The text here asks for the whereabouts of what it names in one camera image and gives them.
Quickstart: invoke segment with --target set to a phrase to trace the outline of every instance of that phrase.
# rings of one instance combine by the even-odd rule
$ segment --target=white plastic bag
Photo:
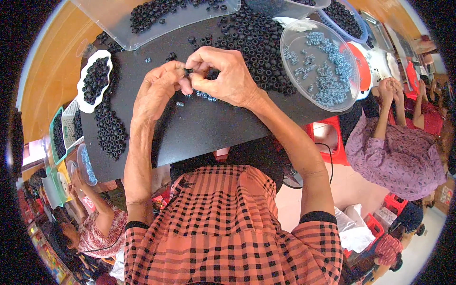
[[[109,275],[124,281],[124,248],[115,255],[115,259],[116,261]]]
[[[348,206],[345,212],[334,207],[342,247],[357,253],[365,250],[375,240],[372,232],[361,218],[361,204]]]

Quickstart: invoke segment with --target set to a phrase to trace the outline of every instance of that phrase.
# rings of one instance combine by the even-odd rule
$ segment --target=orange checkered shirt
[[[277,219],[275,183],[252,166],[180,176],[151,225],[126,225],[126,284],[337,284],[336,218],[311,212],[291,232]]]

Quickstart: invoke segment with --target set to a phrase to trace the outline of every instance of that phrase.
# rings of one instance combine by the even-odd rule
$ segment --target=cardboard box
[[[448,177],[446,182],[439,185],[435,190],[434,202],[435,207],[448,215],[451,198],[454,195],[455,181]]]
[[[387,232],[391,224],[398,216],[386,207],[381,206],[373,213],[373,217],[377,219],[377,221],[382,225],[383,230]]]

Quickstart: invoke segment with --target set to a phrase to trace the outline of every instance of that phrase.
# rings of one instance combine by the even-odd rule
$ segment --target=red patterned shirt
[[[404,248],[397,239],[386,234],[378,242],[375,248],[375,254],[378,256],[378,265],[391,266],[396,261],[396,256]]]
[[[84,254],[95,258],[107,258],[118,253],[124,246],[125,235],[123,232],[128,215],[113,204],[109,202],[108,204],[114,210],[114,219],[111,228],[109,229],[109,235],[105,237],[97,228],[95,220],[99,213],[98,210],[95,210],[95,212],[91,213],[84,223],[79,226],[78,232],[81,234],[81,238],[79,240],[78,252],[84,252]]]
[[[126,284],[337,284],[336,218],[304,215],[283,231],[275,183],[252,166],[206,166],[180,176],[151,225],[126,226]]]

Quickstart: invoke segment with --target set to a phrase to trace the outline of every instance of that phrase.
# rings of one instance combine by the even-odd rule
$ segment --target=hand
[[[68,184],[68,193],[73,200],[79,199],[78,193],[76,192],[76,186],[73,183]]]
[[[193,88],[231,105],[251,109],[259,103],[259,98],[267,96],[253,81],[238,51],[201,47],[187,59],[185,67],[193,68],[190,74]],[[220,70],[216,80],[204,78],[210,67]]]
[[[396,103],[396,105],[403,105],[404,104],[404,89],[402,88],[402,85],[400,82],[395,79],[391,78],[391,86],[393,88],[393,99]]]
[[[76,168],[73,172],[73,175],[71,175],[71,182],[72,185],[79,190],[83,191],[83,189],[88,186],[88,184],[84,181],[84,179],[81,177],[81,173],[79,172],[79,168]]]
[[[378,84],[378,93],[380,94],[382,109],[389,110],[393,102],[393,86],[391,78],[385,78]]]
[[[422,79],[420,79],[419,86],[420,86],[419,96],[421,96],[422,98],[427,97],[427,95],[426,95],[426,84],[425,84],[425,82]]]
[[[132,121],[157,121],[175,91],[193,93],[189,80],[184,78],[184,67],[182,62],[170,61],[146,74],[133,105]]]

